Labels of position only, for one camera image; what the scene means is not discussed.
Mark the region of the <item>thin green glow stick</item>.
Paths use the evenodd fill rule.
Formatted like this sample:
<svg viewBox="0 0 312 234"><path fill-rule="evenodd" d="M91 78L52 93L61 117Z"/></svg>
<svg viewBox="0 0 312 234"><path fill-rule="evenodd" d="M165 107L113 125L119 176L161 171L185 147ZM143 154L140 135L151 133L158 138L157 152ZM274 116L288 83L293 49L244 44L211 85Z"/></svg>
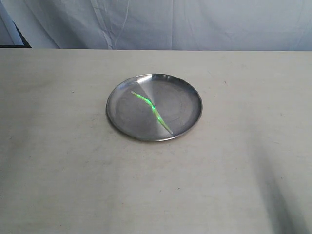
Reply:
<svg viewBox="0 0 312 234"><path fill-rule="evenodd" d="M161 117L160 113L158 112L157 108L154 106L154 104L146 97L131 91L131 93L133 95L135 95L137 98L141 99L142 101L144 101L145 103L147 103L149 105L149 107L152 109L152 112L154 114L154 116L156 117L157 121L170 133L173 134L173 131L169 128L169 126L165 123L165 121L163 120L163 118Z"/></svg>

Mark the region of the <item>round silver metal plate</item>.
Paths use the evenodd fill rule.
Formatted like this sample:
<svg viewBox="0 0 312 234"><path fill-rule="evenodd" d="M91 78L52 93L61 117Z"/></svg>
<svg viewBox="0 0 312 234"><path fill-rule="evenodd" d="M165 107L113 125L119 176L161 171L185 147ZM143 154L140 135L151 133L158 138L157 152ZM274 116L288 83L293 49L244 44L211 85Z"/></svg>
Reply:
<svg viewBox="0 0 312 234"><path fill-rule="evenodd" d="M108 96L110 124L131 138L161 142L190 131L203 111L190 83L167 74L143 74L124 80Z"/></svg>

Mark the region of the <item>white backdrop cloth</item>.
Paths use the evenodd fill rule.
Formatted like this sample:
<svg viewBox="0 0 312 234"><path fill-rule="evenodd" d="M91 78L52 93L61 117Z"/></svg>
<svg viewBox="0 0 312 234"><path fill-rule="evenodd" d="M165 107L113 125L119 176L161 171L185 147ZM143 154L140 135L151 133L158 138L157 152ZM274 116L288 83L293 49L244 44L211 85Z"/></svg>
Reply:
<svg viewBox="0 0 312 234"><path fill-rule="evenodd" d="M309 0L3 0L33 48L309 51Z"/></svg>

